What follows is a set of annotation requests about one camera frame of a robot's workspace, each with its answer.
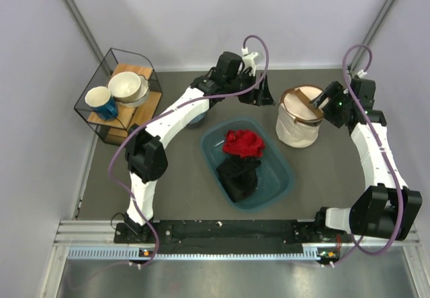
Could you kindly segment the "cream cylindrical laundry bag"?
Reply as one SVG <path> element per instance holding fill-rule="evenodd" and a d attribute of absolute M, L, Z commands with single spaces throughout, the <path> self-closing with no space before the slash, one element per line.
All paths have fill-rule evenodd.
<path fill-rule="evenodd" d="M 284 91 L 279 100 L 275 132 L 278 139 L 293 148 L 306 148 L 318 138 L 318 131 L 324 119 L 321 106 L 310 103 L 322 93 L 314 85 L 302 85 Z"/>

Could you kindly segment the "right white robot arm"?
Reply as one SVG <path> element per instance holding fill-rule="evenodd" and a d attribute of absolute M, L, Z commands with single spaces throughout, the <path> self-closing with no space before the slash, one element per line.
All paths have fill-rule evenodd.
<path fill-rule="evenodd" d="M 311 104 L 321 108 L 325 119 L 337 128 L 347 127 L 359 153 L 365 191 L 350 208 L 323 207 L 313 225 L 314 235 L 327 242 L 338 231 L 403 241 L 422 206 L 420 192 L 409 189 L 396 168 L 387 138 L 383 111 L 374 109 L 376 84 L 352 79 L 345 88 L 333 81 Z"/>

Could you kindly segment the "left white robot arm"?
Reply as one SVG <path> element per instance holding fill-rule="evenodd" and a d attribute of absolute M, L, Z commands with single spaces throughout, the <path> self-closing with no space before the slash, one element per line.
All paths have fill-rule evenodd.
<path fill-rule="evenodd" d="M 216 66 L 193 80 L 185 93 L 154 118 L 142 130 L 132 129 L 133 138 L 126 145 L 126 161 L 131 179 L 130 205 L 124 222 L 129 234 L 138 242 L 152 235 L 148 220 L 153 217 L 153 199 L 157 181 L 167 170 L 165 149 L 169 142 L 191 121 L 205 114 L 227 95 L 244 103 L 257 100 L 255 91 L 264 87 L 267 77 L 256 75 L 257 63 L 268 55 L 249 52 L 223 52 Z"/>

